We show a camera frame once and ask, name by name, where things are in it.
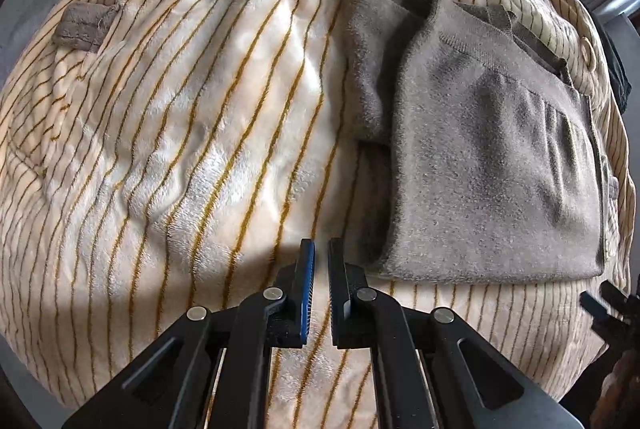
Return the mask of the grey-brown fleece garment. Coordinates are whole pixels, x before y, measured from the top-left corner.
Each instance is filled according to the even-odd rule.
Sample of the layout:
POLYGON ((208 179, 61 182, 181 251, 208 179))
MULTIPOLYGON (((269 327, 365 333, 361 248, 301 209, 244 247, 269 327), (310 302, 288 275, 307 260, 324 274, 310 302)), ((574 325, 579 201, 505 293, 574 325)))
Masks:
POLYGON ((419 283, 600 275, 608 175, 565 61, 500 4, 345 2, 349 261, 419 283))

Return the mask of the cream striped fleece garment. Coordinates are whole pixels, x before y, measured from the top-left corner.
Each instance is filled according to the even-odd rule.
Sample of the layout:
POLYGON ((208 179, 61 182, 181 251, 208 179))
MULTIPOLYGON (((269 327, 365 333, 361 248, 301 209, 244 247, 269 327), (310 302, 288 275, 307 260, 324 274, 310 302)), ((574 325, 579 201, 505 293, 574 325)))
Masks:
MULTIPOLYGON (((1 333, 77 409, 200 303, 236 305, 311 237, 355 237, 343 0, 58 0, 1 91, 1 333)), ((620 186, 604 275, 630 285, 636 197, 579 0, 501 4, 591 101, 620 186)))

